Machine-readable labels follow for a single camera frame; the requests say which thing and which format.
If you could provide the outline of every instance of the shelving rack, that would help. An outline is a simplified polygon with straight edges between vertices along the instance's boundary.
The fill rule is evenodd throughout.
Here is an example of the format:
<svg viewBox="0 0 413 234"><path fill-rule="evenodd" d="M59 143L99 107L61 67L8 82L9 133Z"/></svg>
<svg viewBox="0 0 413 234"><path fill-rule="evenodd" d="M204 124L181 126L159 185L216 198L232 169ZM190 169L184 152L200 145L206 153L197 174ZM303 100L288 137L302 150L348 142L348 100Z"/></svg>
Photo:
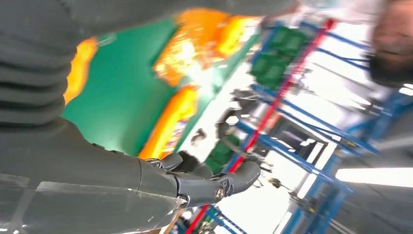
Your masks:
<svg viewBox="0 0 413 234"><path fill-rule="evenodd" d="M282 86L278 88L277 91L273 91L258 84L251 85L251 89L256 92L256 94L260 98L260 101L270 105L267 112L263 116L262 121L256 128L251 127L250 125L244 123L242 120L239 121L235 126L237 129L247 133L247 137L241 143L240 150L248 153L250 152L250 149L253 145L260 143L261 145L266 146L269 150L275 151L280 156L285 157L292 163L301 167L309 175L315 175L315 180L312 181L312 186L306 193L305 197L301 200L295 197L295 200L308 202L311 199L315 198L317 201L316 205L313 205L310 208L304 207L302 206L302 204L298 203L291 205L290 209L287 212L288 214L284 216L285 220L283 221L283 224L280 223L280 225L274 231L274 233L277 234L325 233L330 227L330 223L334 222L334 216L339 211L342 202L345 200L346 196L353 191L345 183L335 178L335 172L337 171L337 167L341 161L340 157L338 157L336 154L332 154L321 168L317 168L297 154L290 152L286 146L278 142L276 139L272 139L264 134L263 129L265 128L267 121L271 118L271 116L273 116L275 112L278 112L282 116L285 116L299 123L300 125L305 126L307 129L310 129L311 131L321 135L323 138L328 139L329 141L337 145L337 150L362 156L359 153L360 149L378 154L378 151L368 143L369 140L379 139L385 132L390 122L394 119L394 117L396 117L397 114L406 109L407 106L411 106L410 103L409 105L403 103L403 96L400 95L398 91L394 91L394 93L389 98L389 101L385 104L383 111L381 111L378 117L348 128L347 130L341 130L310 114L309 112L284 98L287 90L294 83L295 76L303 70L307 56L314 51L325 53L351 66L367 70L366 65L364 65L364 63L366 62L365 59L344 58L342 56L334 54L331 51L319 47L319 44L324 37L332 37L340 42L349 44L361 50L369 49L368 45L357 43L329 32L328 30L333 26L333 24L334 21L331 19L329 19L322 28L318 28L317 26L307 22L302 22L300 24L299 30L310 29L312 31L317 31L317 33L308 43L306 48L301 52L300 57L294 63L294 67L285 75ZM260 53L266 51L271 37L276 35L279 27L281 26L282 25L280 24L276 26L273 29L272 33L268 36L268 38L263 41L261 50L252 57L251 63L254 63ZM306 121L301 120L301 118L295 116L294 113L304 115L307 119L309 118L317 122L318 124L309 124ZM355 130L364 129L366 127L370 127L369 129L371 129L371 126L375 127L367 134L368 137L360 139L352 135ZM235 171L240 163L242 163L243 159L243 156L235 154L224 171ZM202 218L205 218L205 214L213 218L218 224L226 228L232 234L246 233L239 226L230 221L220 211L215 209L214 206L203 206L191 226L185 231L185 234L192 234L197 223ZM232 228L229 225L225 224L223 220L226 220L227 223L231 224Z"/></svg>

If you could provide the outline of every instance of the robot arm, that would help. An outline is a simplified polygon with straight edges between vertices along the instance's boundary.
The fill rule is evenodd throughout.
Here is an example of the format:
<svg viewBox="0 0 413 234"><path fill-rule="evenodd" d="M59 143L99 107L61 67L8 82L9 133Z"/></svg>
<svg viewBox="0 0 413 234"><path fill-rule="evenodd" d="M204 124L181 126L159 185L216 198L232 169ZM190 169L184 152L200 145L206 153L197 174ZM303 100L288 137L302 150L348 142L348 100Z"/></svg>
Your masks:
<svg viewBox="0 0 413 234"><path fill-rule="evenodd" d="M260 170L209 179L87 142L62 119L76 46L192 7L243 15L294 0L0 1L0 228L5 234L114 234L167 225L178 207L242 192Z"/></svg>

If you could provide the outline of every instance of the red pole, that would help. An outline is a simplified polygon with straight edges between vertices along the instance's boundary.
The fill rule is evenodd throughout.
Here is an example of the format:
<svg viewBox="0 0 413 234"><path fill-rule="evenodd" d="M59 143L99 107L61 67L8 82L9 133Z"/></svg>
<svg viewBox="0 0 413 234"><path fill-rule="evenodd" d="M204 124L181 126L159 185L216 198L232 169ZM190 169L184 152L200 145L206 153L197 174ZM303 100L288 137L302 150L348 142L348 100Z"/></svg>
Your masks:
<svg viewBox="0 0 413 234"><path fill-rule="evenodd" d="M269 120L269 118L273 115L274 111L277 109L279 106L282 98L285 96L285 94L288 91L288 88L293 84L293 77L301 72L301 70L304 67L304 62L307 56L312 53L317 46L321 43L321 40L324 38L325 33L330 30L335 24L335 20L333 19L328 19L327 22L324 24L324 26L318 30L317 34L313 38L313 40L310 42L310 44L305 48L303 54L301 54L299 60L297 61L297 65L294 67L293 71L290 73L290 75L287 77L286 81L280 88L280 91L277 93L277 96L275 97L274 101L271 103L270 108L267 110L265 113L263 119L261 120L260 124L258 125L257 129L254 131L250 141L245 147L245 151L248 152L249 149L251 149L252 146L254 146L255 142L257 141L258 135L260 134L260 131L262 131ZM239 157L237 161L234 163L234 165L229 169L229 172L234 172L237 170L238 166L243 162L244 158ZM194 221L191 223L185 234L191 234L193 229L195 228L196 224L198 221L201 219L201 217L204 215L204 213L207 211L208 206L203 206L201 211L198 213Z"/></svg>

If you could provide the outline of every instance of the robotic finger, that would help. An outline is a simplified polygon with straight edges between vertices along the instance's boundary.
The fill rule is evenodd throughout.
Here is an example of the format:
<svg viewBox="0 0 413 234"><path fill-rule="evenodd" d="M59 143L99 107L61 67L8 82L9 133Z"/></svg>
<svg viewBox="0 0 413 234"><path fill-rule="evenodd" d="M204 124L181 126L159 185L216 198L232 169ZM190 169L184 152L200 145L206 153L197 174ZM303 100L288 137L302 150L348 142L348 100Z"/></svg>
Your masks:
<svg viewBox="0 0 413 234"><path fill-rule="evenodd" d="M153 166L177 166L182 161L179 154L171 154L163 160L149 160ZM247 190L260 176L260 168L254 162L246 162L236 173L221 173L202 178L190 173L170 172L166 175L176 180L177 197L187 201L185 208L214 204L224 197Z"/></svg>

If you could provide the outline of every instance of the green wall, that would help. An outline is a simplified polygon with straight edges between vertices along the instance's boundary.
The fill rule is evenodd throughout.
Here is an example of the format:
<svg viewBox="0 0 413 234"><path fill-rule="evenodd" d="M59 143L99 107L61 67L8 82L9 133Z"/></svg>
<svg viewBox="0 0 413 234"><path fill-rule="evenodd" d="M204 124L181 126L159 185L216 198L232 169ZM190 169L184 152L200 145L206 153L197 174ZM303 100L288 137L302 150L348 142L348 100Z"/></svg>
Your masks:
<svg viewBox="0 0 413 234"><path fill-rule="evenodd" d="M151 69L175 30L173 20L165 19L118 33L115 42L97 52L84 91L69 103L63 116L74 122L88 141L137 155L176 92ZM198 113L188 123L184 137L248 48L229 59L226 68L212 68L209 87L200 90Z"/></svg>

